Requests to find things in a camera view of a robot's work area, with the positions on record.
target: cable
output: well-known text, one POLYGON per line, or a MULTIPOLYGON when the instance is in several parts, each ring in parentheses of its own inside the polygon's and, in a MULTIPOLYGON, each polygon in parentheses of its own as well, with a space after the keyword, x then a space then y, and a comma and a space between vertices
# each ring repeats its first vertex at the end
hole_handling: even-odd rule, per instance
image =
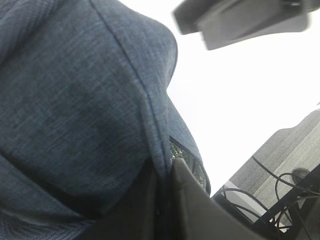
POLYGON ((300 222, 301 222, 301 225, 302 225, 302 227, 303 227, 303 229, 304 229, 304 231, 305 231, 305 234, 308 236, 308 238, 309 238, 310 240, 312 240, 311 235, 310 235, 310 232, 308 231, 308 229, 307 229, 307 227, 306 227, 306 225, 305 225, 305 222, 304 222, 304 220, 302 219, 302 217, 300 216, 299 212, 297 211, 297 209, 296 209, 295 207, 293 208, 293 210, 295 211, 295 213, 297 214, 298 218, 300 219, 300 222))
MULTIPOLYGON (((270 210, 261 202, 259 201, 256 197, 254 197, 252 194, 244 191, 244 190, 241 190, 241 189, 238 189, 238 188, 225 188, 225 189, 220 189, 219 191, 217 191, 215 194, 221 194, 223 192, 239 192, 239 193, 242 193, 242 194, 245 194, 247 195, 248 197, 250 197, 251 199, 255 200, 256 203, 258 203, 264 210, 266 210, 267 212, 270 212, 270 210)), ((272 218, 272 223, 274 223, 276 221, 275 217, 272 218)))
MULTIPOLYGON (((287 211, 289 208, 293 207, 295 204, 298 204, 299 201, 301 200, 305 200, 305 199, 319 199, 320 196, 304 196, 304 197, 300 197, 299 199, 297 199, 296 201, 292 202, 290 205, 286 206, 281 212, 280 212, 280 215, 279 217, 277 218, 277 220, 275 221, 276 222, 276 228, 277 228, 277 235, 278 235, 278 239, 280 239, 280 232, 279 232, 279 229, 280 229, 280 221, 281 221, 281 218, 284 214, 285 211, 287 211)), ((303 227, 303 229, 306 231, 306 234, 308 235, 308 238, 310 240, 312 240, 312 238, 310 237, 310 234, 306 228, 306 225, 305 223, 303 222, 301 216, 298 214, 298 217, 299 219, 301 220, 301 225, 303 227)))
MULTIPOLYGON (((297 176, 297 175, 295 175, 295 174, 293 174, 293 173, 289 173, 289 172, 281 174, 281 175, 279 176, 279 179, 281 179, 283 176, 287 176, 287 175, 295 176, 295 177, 299 178, 300 181, 302 180, 301 177, 299 177, 299 176, 297 176)), ((279 193, 278 193, 279 179, 276 180, 275 185, 274 185, 275 195, 276 195, 276 199, 278 200, 278 202, 280 201, 280 197, 279 197, 279 193)), ((289 222, 292 224, 292 220, 291 220, 291 218, 289 217, 289 215, 287 214, 286 211, 284 212, 284 214, 285 214, 285 216, 288 218, 289 222)))
POLYGON ((227 195, 226 195, 226 191, 225 191, 225 185, 222 185, 222 189, 223 189, 223 196, 225 199, 227 199, 227 195))
POLYGON ((272 171, 270 171, 268 168, 266 168, 262 163, 260 163, 254 156, 251 156, 251 158, 261 167, 263 168, 268 174, 270 174, 272 177, 274 177, 275 179, 279 180, 280 182, 284 183, 284 184, 287 184, 288 186, 290 187, 293 187, 293 188, 296 188, 296 189, 300 189, 302 191, 305 191, 307 193, 310 193, 310 194, 316 194, 318 196, 320 196, 320 192, 316 192, 316 191, 311 191, 311 190, 307 190, 301 186, 297 186, 297 185, 294 185, 290 182, 287 182, 281 178, 279 178, 277 175, 275 175, 272 171))
POLYGON ((263 219, 261 219, 261 216, 259 216, 258 214, 256 214, 254 211, 251 211, 250 209, 248 209, 248 208, 246 208, 246 207, 244 207, 244 206, 235 204, 235 203, 231 203, 231 205, 232 205, 233 207, 236 207, 236 208, 245 210, 246 212, 252 214, 253 216, 255 216, 255 217, 257 217, 258 219, 260 219, 261 221, 263 221, 265 224, 267 224, 263 219))

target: black wire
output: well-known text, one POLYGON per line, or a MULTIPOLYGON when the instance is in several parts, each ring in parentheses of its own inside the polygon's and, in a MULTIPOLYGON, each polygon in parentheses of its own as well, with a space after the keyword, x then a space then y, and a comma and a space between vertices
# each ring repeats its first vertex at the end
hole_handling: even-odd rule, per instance
POLYGON ((223 196, 225 199, 227 199, 227 195, 226 195, 226 191, 225 191, 225 185, 222 185, 222 189, 223 189, 223 196))
POLYGON ((281 226, 281 227, 279 227, 279 229, 289 229, 289 228, 291 228, 292 226, 281 226))
MULTIPOLYGON (((293 173, 289 173, 289 172, 286 172, 286 173, 281 174, 281 175, 279 176, 279 179, 281 179, 283 176, 287 176, 287 175, 295 176, 295 177, 299 178, 300 181, 302 180, 301 177, 299 177, 299 176, 297 176, 297 175, 295 175, 295 174, 293 174, 293 173)), ((279 179, 276 180, 275 185, 274 185, 275 195, 276 195, 276 199, 277 199, 278 201, 280 201, 280 197, 279 197, 279 193, 278 193, 279 179)), ((285 216, 287 217, 287 219, 289 220, 289 222, 292 224, 292 220, 291 220, 291 218, 289 217, 289 215, 287 214, 286 211, 284 212, 284 214, 285 214, 285 216)))
POLYGON ((301 222, 301 225, 302 225, 302 227, 303 227, 303 229, 304 229, 304 231, 305 231, 305 234, 308 236, 308 238, 309 238, 310 240, 312 240, 311 235, 310 235, 310 232, 308 231, 308 229, 307 229, 307 227, 306 227, 306 225, 305 225, 305 222, 304 222, 304 220, 302 219, 302 217, 300 216, 299 212, 297 211, 297 209, 296 209, 295 207, 293 208, 293 210, 295 211, 295 213, 297 214, 298 218, 300 219, 300 222, 301 222))
MULTIPOLYGON (((304 196, 304 197, 300 197, 299 199, 297 199, 296 201, 292 202, 290 205, 288 205, 287 207, 285 207, 281 212, 280 212, 280 215, 279 217, 277 218, 277 220, 275 221, 276 222, 276 228, 277 228, 277 235, 278 235, 278 239, 280 239, 280 232, 279 232, 279 225, 280 225, 280 221, 281 221, 281 218, 284 214, 285 211, 287 211, 289 208, 291 208, 292 206, 294 206, 295 204, 298 204, 299 201, 301 200, 305 200, 305 199, 319 199, 320 196, 304 196)), ((303 221, 301 221, 301 224, 302 226, 306 226, 305 223, 303 221)))
POLYGON ((258 219, 260 219, 261 221, 263 221, 265 224, 267 224, 263 219, 261 219, 261 216, 259 216, 258 214, 256 214, 254 211, 251 211, 250 209, 248 209, 248 208, 246 208, 246 207, 244 207, 244 206, 235 204, 235 203, 231 203, 231 205, 234 206, 234 207, 236 207, 236 208, 245 210, 246 212, 252 214, 253 216, 255 216, 255 217, 257 217, 258 219))
MULTIPOLYGON (((256 197, 254 197, 252 194, 238 189, 238 188, 225 188, 225 189, 220 189, 219 191, 217 191, 215 194, 221 194, 223 192, 239 192, 242 194, 247 195, 248 197, 250 197, 251 199, 255 200, 264 210, 266 210, 267 212, 270 212, 270 210, 261 202, 259 201, 256 197)), ((272 223, 274 223, 276 221, 275 217, 272 218, 272 223)))
POLYGON ((288 186, 290 187, 293 187, 293 188, 296 188, 296 189, 300 189, 302 191, 305 191, 307 193, 310 193, 310 194, 316 194, 318 196, 320 196, 320 192, 316 192, 316 191, 311 191, 311 190, 307 190, 301 186, 297 186, 297 185, 294 185, 290 182, 287 182, 281 178, 279 178, 277 175, 275 175, 272 171, 270 171, 268 168, 266 168, 261 162, 259 162, 254 156, 251 156, 251 158, 261 167, 263 168, 268 174, 270 174, 272 177, 274 177, 275 179, 279 180, 280 182, 284 183, 284 184, 287 184, 288 186))

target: textured fabric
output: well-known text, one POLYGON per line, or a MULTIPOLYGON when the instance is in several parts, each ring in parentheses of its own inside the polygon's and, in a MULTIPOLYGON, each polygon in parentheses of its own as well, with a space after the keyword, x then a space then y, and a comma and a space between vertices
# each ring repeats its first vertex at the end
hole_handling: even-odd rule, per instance
POLYGON ((149 158, 166 186, 169 133, 199 155, 168 112, 177 43, 165 26, 117 0, 0 7, 2 239, 71 239, 108 213, 149 158), (28 237, 13 234, 22 229, 28 237))

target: blue fabric seat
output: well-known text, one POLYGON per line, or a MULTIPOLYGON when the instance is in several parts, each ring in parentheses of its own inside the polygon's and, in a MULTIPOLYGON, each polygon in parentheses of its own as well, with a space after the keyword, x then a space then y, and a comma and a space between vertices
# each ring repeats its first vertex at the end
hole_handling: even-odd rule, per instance
POLYGON ((0 33, 3 239, 73 239, 150 158, 165 186, 170 138, 202 166, 166 92, 178 50, 161 23, 117 0, 3 0, 0 33))

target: gray surface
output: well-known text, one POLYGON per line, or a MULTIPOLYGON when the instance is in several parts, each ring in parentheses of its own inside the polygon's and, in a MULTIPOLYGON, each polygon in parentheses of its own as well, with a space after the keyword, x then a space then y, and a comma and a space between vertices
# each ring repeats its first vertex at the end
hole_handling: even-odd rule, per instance
MULTIPOLYGON (((272 172, 285 161, 285 159, 295 150, 295 148, 307 137, 316 134, 314 128, 320 121, 320 111, 314 111, 307 116, 299 125, 294 128, 277 131, 261 148, 254 153, 254 156, 261 161, 272 172)), ((309 159, 313 163, 319 163, 319 159, 309 159)), ((296 162, 289 162, 291 171, 296 162)), ((230 181, 238 188, 254 194, 261 185, 269 178, 269 174, 259 167, 252 159, 249 159, 231 178, 230 181)))

